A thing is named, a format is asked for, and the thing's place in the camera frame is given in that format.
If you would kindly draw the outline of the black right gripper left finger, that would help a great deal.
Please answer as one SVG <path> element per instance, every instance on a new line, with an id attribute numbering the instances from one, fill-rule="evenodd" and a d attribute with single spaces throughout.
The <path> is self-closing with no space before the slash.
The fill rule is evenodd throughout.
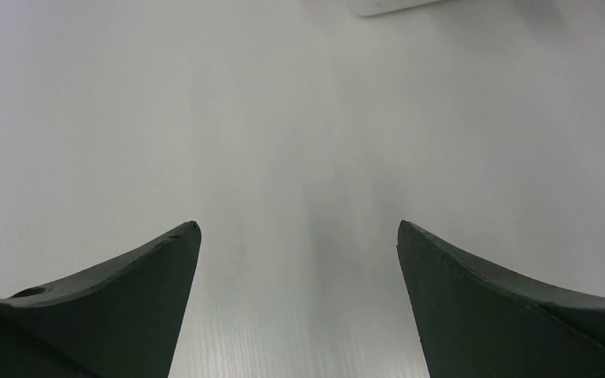
<path id="1" fill-rule="evenodd" d="M 166 377 L 202 233 L 194 221 L 0 298 L 0 377 Z"/>

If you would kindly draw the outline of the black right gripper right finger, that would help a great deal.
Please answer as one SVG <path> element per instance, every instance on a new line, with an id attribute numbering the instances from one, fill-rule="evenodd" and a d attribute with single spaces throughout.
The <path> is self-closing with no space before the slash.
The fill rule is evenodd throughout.
<path id="1" fill-rule="evenodd" d="M 524 276 L 407 220 L 397 254 L 432 377 L 605 377 L 605 297 Z"/>

